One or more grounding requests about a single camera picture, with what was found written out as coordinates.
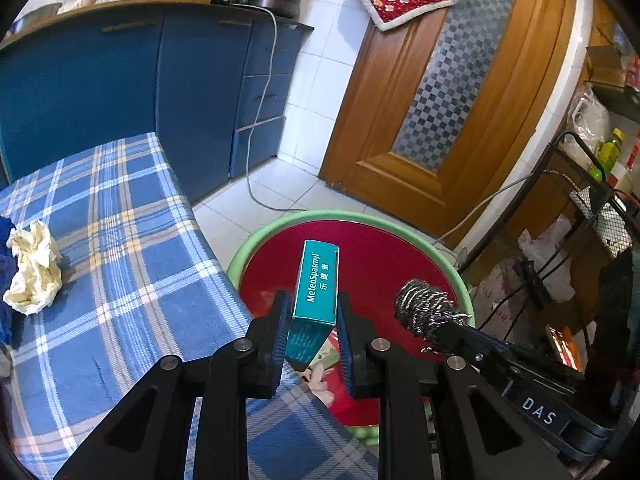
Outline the steel wool scrubber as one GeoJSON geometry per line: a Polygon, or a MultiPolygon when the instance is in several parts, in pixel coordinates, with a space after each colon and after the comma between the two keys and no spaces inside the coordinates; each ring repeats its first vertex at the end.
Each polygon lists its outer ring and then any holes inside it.
{"type": "Polygon", "coordinates": [[[442,354],[436,332],[448,323],[465,326],[470,316],[459,310],[446,292],[413,278],[396,295],[394,318],[405,330],[426,341],[422,353],[442,354]]]}

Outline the teal medicine box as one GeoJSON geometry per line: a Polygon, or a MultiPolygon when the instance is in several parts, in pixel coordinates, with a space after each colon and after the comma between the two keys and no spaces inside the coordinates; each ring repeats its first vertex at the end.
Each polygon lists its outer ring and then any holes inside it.
{"type": "Polygon", "coordinates": [[[286,359],[298,372],[306,370],[334,329],[339,262],[336,245],[304,241],[285,350],[286,359]]]}

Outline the blue knitted cloth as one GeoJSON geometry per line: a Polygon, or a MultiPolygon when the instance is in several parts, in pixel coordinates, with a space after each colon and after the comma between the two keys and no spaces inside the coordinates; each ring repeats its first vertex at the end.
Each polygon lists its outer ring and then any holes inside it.
{"type": "Polygon", "coordinates": [[[13,277],[17,271],[16,259],[12,250],[6,244],[13,222],[9,218],[0,218],[0,315],[1,315],[1,342],[12,342],[12,308],[3,300],[4,293],[11,286],[13,277]]]}

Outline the cream paper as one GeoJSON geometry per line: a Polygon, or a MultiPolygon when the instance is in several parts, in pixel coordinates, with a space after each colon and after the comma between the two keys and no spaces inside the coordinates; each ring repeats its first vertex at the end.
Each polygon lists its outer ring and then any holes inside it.
{"type": "Polygon", "coordinates": [[[13,228],[6,247],[16,260],[17,270],[3,293],[3,301],[13,310],[29,316],[54,303],[62,288],[62,257],[49,227],[35,220],[28,230],[13,228]]]}

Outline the blue kitchen cabinet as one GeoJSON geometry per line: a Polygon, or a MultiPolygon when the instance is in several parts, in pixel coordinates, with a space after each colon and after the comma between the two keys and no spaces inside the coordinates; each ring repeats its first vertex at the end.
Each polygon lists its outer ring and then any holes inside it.
{"type": "Polygon", "coordinates": [[[308,25],[201,3],[101,4],[1,47],[1,181],[152,132],[197,202],[279,151],[308,25]]]}

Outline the red basin green rim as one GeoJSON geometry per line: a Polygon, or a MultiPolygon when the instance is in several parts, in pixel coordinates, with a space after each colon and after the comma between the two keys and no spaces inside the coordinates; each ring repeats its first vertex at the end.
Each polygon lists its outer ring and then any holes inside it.
{"type": "Polygon", "coordinates": [[[475,323],[471,298],[457,270],[430,242],[392,222],[351,211],[288,214],[254,233],[236,252],[227,274],[253,316],[269,312],[276,292],[294,292],[305,240],[338,247],[338,287],[355,313],[370,318],[378,335],[420,356],[423,339],[394,317],[396,295],[413,278],[446,292],[475,323]]]}

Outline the blue plaid tablecloth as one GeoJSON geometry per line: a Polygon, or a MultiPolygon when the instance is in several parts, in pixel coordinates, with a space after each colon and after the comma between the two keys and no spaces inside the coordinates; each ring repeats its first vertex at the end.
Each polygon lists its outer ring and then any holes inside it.
{"type": "Polygon", "coordinates": [[[154,133],[18,179],[1,213],[19,228],[43,222],[61,255],[62,287],[15,321],[1,385],[10,447],[39,479],[162,356],[210,356],[250,324],[154,133]]]}

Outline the green bottle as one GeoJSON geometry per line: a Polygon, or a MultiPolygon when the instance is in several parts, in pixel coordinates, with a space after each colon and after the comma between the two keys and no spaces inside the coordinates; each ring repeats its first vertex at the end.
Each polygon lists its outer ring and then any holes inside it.
{"type": "Polygon", "coordinates": [[[614,128],[611,135],[598,148],[596,159],[600,167],[593,166],[589,170],[589,174],[593,179],[602,182],[611,174],[622,152],[624,141],[625,135],[623,131],[620,128],[614,128]]]}

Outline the wooden door glass panel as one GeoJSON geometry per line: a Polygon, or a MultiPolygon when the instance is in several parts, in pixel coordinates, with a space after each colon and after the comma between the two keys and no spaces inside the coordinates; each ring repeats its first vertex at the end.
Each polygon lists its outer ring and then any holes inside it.
{"type": "Polygon", "coordinates": [[[320,174],[457,246],[532,137],[576,0],[461,0],[363,39],[320,174]]]}

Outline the white plastic bag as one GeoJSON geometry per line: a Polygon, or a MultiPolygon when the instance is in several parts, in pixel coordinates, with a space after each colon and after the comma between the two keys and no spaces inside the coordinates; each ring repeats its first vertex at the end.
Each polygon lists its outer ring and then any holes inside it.
{"type": "MultiPolygon", "coordinates": [[[[610,130],[610,114],[594,94],[589,82],[577,88],[570,102],[565,129],[573,131],[593,155],[604,143],[610,130]]],[[[588,170],[592,166],[591,159],[574,136],[564,136],[561,148],[582,169],[588,170]]]]}

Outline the steel basin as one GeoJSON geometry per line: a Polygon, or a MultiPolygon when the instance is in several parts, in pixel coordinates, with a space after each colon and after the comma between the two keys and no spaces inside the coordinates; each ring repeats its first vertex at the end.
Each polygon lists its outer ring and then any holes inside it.
{"type": "Polygon", "coordinates": [[[24,30],[35,26],[35,24],[38,24],[47,18],[53,18],[58,14],[62,5],[62,2],[48,3],[45,6],[40,6],[40,8],[24,14],[21,18],[18,18],[12,23],[9,31],[6,33],[6,36],[9,37],[18,34],[19,32],[24,32],[24,30]]]}

